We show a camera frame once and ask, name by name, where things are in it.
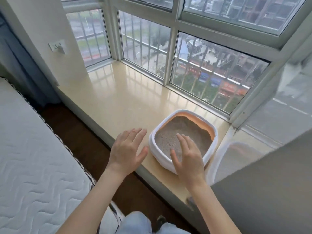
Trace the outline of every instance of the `jeans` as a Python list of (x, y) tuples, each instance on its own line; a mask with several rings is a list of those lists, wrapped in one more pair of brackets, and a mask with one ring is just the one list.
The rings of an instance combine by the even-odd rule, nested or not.
[[(152, 234), (151, 221), (141, 212), (135, 211), (127, 215), (121, 222), (116, 234)], [(165, 223), (157, 234), (190, 234), (177, 228), (175, 225)]]

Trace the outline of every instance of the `mattress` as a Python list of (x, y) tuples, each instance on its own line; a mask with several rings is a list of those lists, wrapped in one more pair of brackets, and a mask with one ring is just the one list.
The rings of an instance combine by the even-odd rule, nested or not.
[[(55, 233), (93, 186), (83, 167), (0, 78), (0, 233)], [(100, 233), (120, 218), (107, 209)]]

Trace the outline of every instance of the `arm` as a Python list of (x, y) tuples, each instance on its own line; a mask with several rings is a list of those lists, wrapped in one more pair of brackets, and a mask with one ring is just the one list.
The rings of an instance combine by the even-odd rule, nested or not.
[(145, 134), (145, 129), (132, 129), (118, 135), (111, 149), (107, 167), (99, 181), (67, 218), (57, 234), (96, 233), (116, 190), (124, 178), (139, 167), (147, 155), (148, 148), (144, 147), (136, 156)]
[(171, 149), (174, 167), (191, 193), (211, 234), (241, 234), (205, 181), (204, 163), (196, 144), (185, 135), (177, 134), (182, 149), (182, 162)]

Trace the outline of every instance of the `window sill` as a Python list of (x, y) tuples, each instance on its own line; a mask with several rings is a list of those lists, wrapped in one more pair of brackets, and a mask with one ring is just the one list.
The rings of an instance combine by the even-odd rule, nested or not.
[[(148, 144), (148, 135), (164, 118), (182, 108), (196, 112), (217, 127), (218, 145), (229, 128), (228, 122), (122, 62), (90, 72), (89, 77), (59, 86), (59, 90), (113, 139), (129, 128), (147, 128), (139, 150)], [(189, 193), (178, 176), (163, 168), (150, 152), (142, 166), (186, 203)]]

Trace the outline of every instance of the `blue curtain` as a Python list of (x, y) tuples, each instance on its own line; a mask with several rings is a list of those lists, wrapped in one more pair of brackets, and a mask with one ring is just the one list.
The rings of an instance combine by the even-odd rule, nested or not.
[(17, 39), (1, 13), (0, 64), (39, 105), (60, 102), (50, 82)]

